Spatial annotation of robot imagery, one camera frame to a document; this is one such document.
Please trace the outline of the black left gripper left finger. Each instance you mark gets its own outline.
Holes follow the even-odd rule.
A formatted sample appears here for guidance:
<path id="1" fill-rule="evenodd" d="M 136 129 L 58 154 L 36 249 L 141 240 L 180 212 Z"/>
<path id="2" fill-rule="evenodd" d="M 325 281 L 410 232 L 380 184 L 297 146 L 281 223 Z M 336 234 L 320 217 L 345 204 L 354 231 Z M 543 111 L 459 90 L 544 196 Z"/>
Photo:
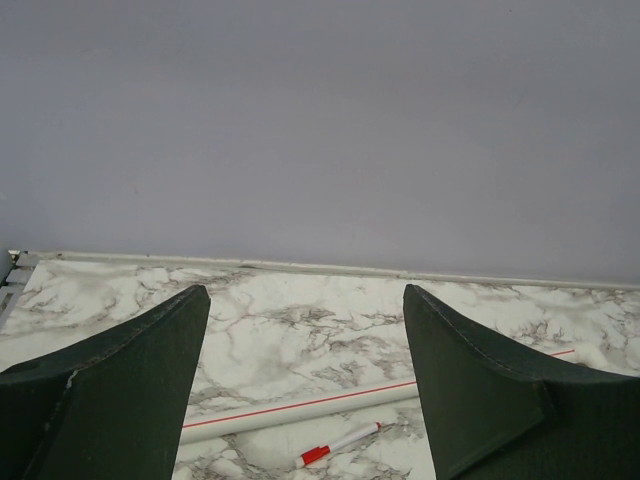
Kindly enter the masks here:
<path id="1" fill-rule="evenodd" d="M 2 478 L 171 478 L 209 309 L 193 285 L 2 371 Z"/>

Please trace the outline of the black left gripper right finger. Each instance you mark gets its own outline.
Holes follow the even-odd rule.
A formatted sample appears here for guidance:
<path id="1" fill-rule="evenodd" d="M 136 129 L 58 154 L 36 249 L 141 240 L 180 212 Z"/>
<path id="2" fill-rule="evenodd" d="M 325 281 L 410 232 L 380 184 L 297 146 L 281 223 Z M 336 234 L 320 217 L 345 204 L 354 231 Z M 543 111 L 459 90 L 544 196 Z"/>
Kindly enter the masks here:
<path id="1" fill-rule="evenodd" d="M 403 312 L 436 478 L 638 478 L 638 377 L 531 349 L 417 285 Z"/>

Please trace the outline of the white PVC pipe frame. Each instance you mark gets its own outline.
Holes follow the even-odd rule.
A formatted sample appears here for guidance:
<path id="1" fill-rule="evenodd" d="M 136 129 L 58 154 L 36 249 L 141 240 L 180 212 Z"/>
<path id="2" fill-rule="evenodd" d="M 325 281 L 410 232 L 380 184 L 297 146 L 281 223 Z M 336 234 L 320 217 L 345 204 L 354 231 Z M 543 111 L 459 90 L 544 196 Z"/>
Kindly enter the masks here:
<path id="1" fill-rule="evenodd" d="M 418 396 L 416 380 L 407 378 L 377 385 L 323 392 L 308 398 L 285 399 L 189 418 L 182 427 L 182 445 L 224 435 L 259 430 L 349 412 Z"/>

